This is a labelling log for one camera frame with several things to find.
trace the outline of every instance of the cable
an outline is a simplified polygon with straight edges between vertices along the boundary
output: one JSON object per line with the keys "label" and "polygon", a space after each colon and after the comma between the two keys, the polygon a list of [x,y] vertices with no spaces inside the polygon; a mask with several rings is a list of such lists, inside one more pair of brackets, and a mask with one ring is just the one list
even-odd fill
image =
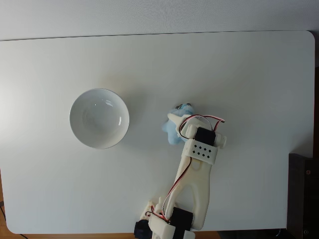
{"label": "cable", "polygon": [[23,235],[23,234],[20,234],[21,236],[23,236],[25,239],[29,239],[29,238],[27,238],[25,235]]}
{"label": "cable", "polygon": [[[179,130],[178,130],[178,131],[179,131],[179,134],[180,134],[183,138],[189,139],[189,138],[187,138],[187,137],[185,137],[184,135],[181,134],[181,129],[182,129],[182,127],[187,123],[187,121],[189,121],[190,119],[192,119],[192,118],[194,118],[194,117],[201,117],[201,118],[206,119],[207,122],[210,124],[211,131],[216,131],[216,130],[217,130],[217,127],[218,127],[218,125],[219,125],[219,123],[221,123],[221,122],[222,122],[222,123],[225,123],[225,120],[223,120],[222,118],[218,118],[218,117],[216,117],[216,116],[210,116],[210,115],[204,115],[204,116],[202,116],[202,115],[192,115],[192,116],[189,116],[189,117],[187,117],[187,118],[180,124],[180,126],[179,126]],[[211,123],[209,122],[209,120],[208,120],[207,118],[213,118],[213,119],[218,120],[218,122],[216,123],[214,129],[213,129]]]}
{"label": "cable", "polygon": [[0,209],[1,209],[1,212],[3,214],[4,220],[6,221],[5,214],[4,214],[4,211],[3,211],[2,207],[0,207]]}
{"label": "cable", "polygon": [[181,179],[184,177],[185,173],[187,172],[187,170],[189,169],[190,165],[191,165],[191,162],[192,162],[192,157],[190,157],[190,160],[189,160],[189,164],[188,166],[185,168],[185,170],[182,172],[182,174],[179,176],[179,178],[175,181],[175,183],[173,184],[172,188],[170,189],[170,191],[168,192],[164,202],[163,202],[163,206],[161,208],[161,213],[162,213],[162,216],[163,216],[163,219],[167,222],[169,222],[169,219],[167,219],[165,217],[165,212],[164,212],[164,207],[165,207],[165,202],[166,200],[169,198],[170,194],[172,193],[172,191],[174,190],[174,188],[176,187],[176,185],[181,181]]}
{"label": "cable", "polygon": [[[6,221],[6,218],[5,218],[5,214],[4,214],[4,211],[3,211],[3,209],[2,209],[2,207],[0,207],[0,209],[1,209],[1,212],[2,212],[2,214],[3,214],[3,217],[4,217],[4,220]],[[29,238],[27,238],[25,235],[23,235],[23,234],[20,234],[22,237],[24,237],[25,239],[29,239]]]}

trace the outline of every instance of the red wire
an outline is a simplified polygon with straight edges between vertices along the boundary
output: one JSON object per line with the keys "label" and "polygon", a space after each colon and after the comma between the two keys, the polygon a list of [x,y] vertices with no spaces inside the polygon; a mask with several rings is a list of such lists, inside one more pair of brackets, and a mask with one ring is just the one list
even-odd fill
{"label": "red wire", "polygon": [[[189,164],[188,166],[185,168],[185,170],[182,172],[182,174],[179,176],[179,178],[175,181],[175,183],[173,184],[173,186],[171,187],[170,191],[168,192],[166,198],[165,198],[165,201],[167,199],[167,197],[170,195],[170,193],[173,191],[173,189],[176,187],[176,185],[182,180],[182,178],[184,177],[184,175],[186,174],[187,170],[189,169],[190,165],[191,165],[191,162],[192,162],[192,157],[190,157],[190,160],[189,160]],[[165,217],[165,213],[163,212],[163,210],[161,211],[162,215],[163,215],[163,219],[167,222],[169,222],[169,219],[167,219]]]}
{"label": "red wire", "polygon": [[222,118],[218,118],[218,117],[216,117],[216,116],[210,116],[210,115],[204,115],[204,116],[202,116],[202,115],[192,115],[192,116],[189,116],[189,117],[187,117],[187,118],[180,124],[180,126],[179,126],[179,134],[180,134],[183,138],[188,139],[187,137],[185,137],[184,135],[181,134],[181,128],[183,127],[183,125],[184,125],[188,120],[190,120],[191,118],[194,118],[194,117],[205,117],[205,118],[213,118],[213,119],[218,120],[218,122],[216,123],[216,125],[215,125],[213,131],[216,131],[216,130],[217,130],[217,127],[218,127],[218,125],[219,125],[220,122],[222,122],[222,123],[225,122],[225,120],[223,120]]}

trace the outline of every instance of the bowl rim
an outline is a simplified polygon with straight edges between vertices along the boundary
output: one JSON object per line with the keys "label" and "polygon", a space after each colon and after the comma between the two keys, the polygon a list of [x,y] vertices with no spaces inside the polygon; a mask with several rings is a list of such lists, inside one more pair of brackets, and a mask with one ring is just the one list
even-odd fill
{"label": "bowl rim", "polygon": [[[83,143],[83,142],[76,136],[76,134],[74,133],[74,130],[73,130],[72,124],[71,124],[71,111],[72,111],[72,108],[73,108],[73,106],[74,106],[74,103],[75,103],[75,102],[78,100],[78,98],[80,98],[83,94],[85,94],[85,93],[87,93],[87,92],[89,92],[89,91],[94,91],[94,90],[104,90],[104,91],[109,91],[109,92],[115,94],[115,95],[116,95],[117,97],[119,97],[119,98],[121,99],[121,101],[124,103],[125,109],[126,109],[126,111],[127,111],[127,113],[128,113],[128,125],[127,125],[127,127],[126,127],[126,131],[125,131],[123,137],[122,137],[118,142],[116,142],[115,144],[113,144],[112,146],[109,146],[109,147],[106,147],[106,148],[95,148],[95,147],[92,147],[92,146],[89,146],[89,145]],[[122,97],[120,97],[120,96],[119,96],[117,93],[115,93],[114,91],[111,91],[111,90],[105,89],[105,88],[92,88],[92,89],[87,90],[87,91],[83,92],[82,94],[80,94],[80,95],[75,99],[75,101],[72,103],[71,108],[70,108],[70,111],[69,111],[69,124],[70,124],[71,130],[72,130],[74,136],[75,136],[75,137],[77,138],[77,140],[80,141],[83,145],[85,145],[85,146],[87,146],[87,147],[90,147],[90,148],[93,148],[93,149],[107,149],[107,148],[111,148],[111,147],[117,145],[119,142],[121,142],[122,139],[125,137],[125,135],[128,133],[128,130],[129,130],[129,127],[130,127],[130,112],[129,112],[129,109],[128,109],[128,107],[127,107],[125,101],[122,99]]]}

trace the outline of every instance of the stuffed toy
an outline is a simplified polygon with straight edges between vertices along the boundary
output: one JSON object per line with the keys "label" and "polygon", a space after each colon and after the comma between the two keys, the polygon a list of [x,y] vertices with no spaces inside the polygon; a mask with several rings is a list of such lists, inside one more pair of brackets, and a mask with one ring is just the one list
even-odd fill
{"label": "stuffed toy", "polygon": [[[181,117],[183,115],[193,115],[194,109],[190,104],[182,104],[170,110],[169,113]],[[187,140],[185,138],[178,137],[176,132],[176,125],[171,120],[168,120],[165,124],[163,124],[162,130],[167,133],[169,144],[178,144],[182,140],[184,142]]]}

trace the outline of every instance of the white table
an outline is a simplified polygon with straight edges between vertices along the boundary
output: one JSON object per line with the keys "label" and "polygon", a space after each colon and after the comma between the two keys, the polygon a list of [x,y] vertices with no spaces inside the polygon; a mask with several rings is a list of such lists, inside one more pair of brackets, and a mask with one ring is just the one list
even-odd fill
{"label": "white table", "polygon": [[[0,168],[14,233],[125,233],[171,187],[183,145],[167,112],[192,103],[226,119],[203,230],[286,226],[288,154],[311,156],[314,38],[306,31],[78,37],[0,42]],[[115,147],[69,125],[91,88],[117,92],[131,125]]]}

